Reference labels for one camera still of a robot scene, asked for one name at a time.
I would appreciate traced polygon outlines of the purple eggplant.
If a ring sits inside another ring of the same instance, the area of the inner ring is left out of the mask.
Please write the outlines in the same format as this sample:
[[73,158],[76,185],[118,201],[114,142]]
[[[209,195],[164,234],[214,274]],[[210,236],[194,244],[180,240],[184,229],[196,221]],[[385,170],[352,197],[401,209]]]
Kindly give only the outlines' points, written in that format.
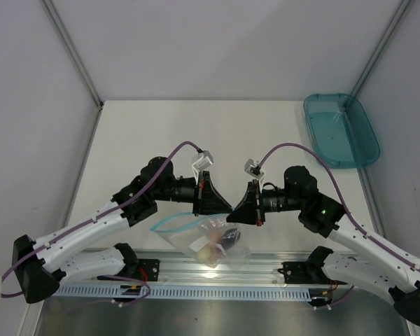
[[221,236],[219,242],[225,248],[229,249],[234,246],[241,238],[241,231],[238,228],[231,228]]

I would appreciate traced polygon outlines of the clear zip top bag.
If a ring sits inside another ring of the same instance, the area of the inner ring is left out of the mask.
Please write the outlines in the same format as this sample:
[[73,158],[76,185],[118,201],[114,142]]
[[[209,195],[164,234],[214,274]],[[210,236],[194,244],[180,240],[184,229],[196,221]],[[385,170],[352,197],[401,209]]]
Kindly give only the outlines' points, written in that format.
[[150,231],[185,256],[210,268],[226,264],[238,270],[248,265],[251,256],[240,224],[227,222],[225,214],[176,213],[158,221]]

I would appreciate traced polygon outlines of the cream white egg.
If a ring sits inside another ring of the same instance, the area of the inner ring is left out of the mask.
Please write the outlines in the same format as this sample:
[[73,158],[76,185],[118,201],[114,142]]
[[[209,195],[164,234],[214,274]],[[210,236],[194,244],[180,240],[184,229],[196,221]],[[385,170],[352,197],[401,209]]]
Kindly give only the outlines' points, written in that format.
[[217,261],[217,257],[214,255],[214,247],[212,245],[202,247],[196,253],[196,257],[200,263],[204,263],[206,265],[214,264]]

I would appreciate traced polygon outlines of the pink egg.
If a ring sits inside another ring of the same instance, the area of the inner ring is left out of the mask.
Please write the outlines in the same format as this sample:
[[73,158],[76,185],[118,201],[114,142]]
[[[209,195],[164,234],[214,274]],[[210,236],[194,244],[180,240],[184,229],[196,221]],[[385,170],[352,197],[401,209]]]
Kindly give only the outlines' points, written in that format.
[[220,231],[212,231],[209,233],[209,238],[215,244],[224,244],[225,243],[225,235],[223,232]]

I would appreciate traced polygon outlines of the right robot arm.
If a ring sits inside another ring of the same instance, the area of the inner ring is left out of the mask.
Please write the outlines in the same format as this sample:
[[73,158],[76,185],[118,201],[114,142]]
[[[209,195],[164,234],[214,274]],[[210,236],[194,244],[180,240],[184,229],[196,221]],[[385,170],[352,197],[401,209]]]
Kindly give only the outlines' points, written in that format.
[[363,224],[344,205],[319,192],[306,167],[292,166],[284,187],[261,190],[248,183],[244,198],[227,217],[231,223],[261,226],[268,213],[298,211],[298,220],[315,234],[347,247],[360,256],[349,261],[329,248],[316,248],[306,264],[313,282],[338,280],[373,293],[391,304],[407,321],[420,327],[420,258],[398,248]]

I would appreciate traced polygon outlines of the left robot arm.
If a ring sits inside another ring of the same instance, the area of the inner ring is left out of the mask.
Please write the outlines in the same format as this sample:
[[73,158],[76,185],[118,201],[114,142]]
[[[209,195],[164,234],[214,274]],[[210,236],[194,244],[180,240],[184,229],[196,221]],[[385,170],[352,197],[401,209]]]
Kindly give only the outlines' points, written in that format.
[[13,242],[12,266],[26,303],[43,301],[71,281],[100,276],[132,279],[138,259],[127,244],[116,244],[98,254],[81,252],[146,220],[157,212],[159,201],[189,203],[196,216],[231,213],[232,207],[211,182],[206,170],[209,165],[200,157],[193,177],[175,177],[171,161],[154,157],[85,222],[38,239],[26,234],[18,237]]

